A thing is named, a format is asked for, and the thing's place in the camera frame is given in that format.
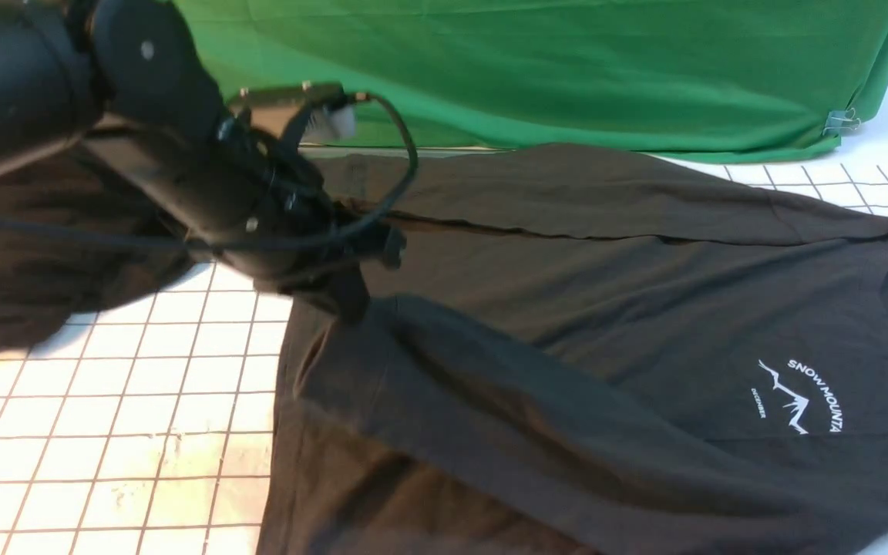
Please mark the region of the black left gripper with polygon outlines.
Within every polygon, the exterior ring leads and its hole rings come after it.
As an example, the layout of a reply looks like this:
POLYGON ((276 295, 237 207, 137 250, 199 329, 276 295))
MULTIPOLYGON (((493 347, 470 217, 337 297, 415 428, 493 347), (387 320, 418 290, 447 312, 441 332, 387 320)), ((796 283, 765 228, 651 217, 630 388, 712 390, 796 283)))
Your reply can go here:
POLYGON ((83 143, 259 291, 354 324, 370 302, 361 264, 401 266, 404 233, 333 200, 320 169, 265 131, 230 120, 222 136, 187 146, 162 131, 109 127, 83 143))

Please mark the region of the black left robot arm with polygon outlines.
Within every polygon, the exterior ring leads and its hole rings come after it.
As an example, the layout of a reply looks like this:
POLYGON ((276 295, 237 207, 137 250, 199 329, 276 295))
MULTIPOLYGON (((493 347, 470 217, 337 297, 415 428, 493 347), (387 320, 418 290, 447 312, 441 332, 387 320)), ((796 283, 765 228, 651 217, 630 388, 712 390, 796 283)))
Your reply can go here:
POLYGON ((342 320, 360 320, 360 266, 401 266, 405 236, 385 215, 419 155, 395 107, 339 83, 243 89, 222 97, 170 1, 0 1, 0 175, 83 146, 188 231, 186 239, 90 233, 0 218, 0 230, 119 250, 202 253, 342 320), (341 136, 340 115, 380 105, 409 165, 355 215, 300 154, 341 136))

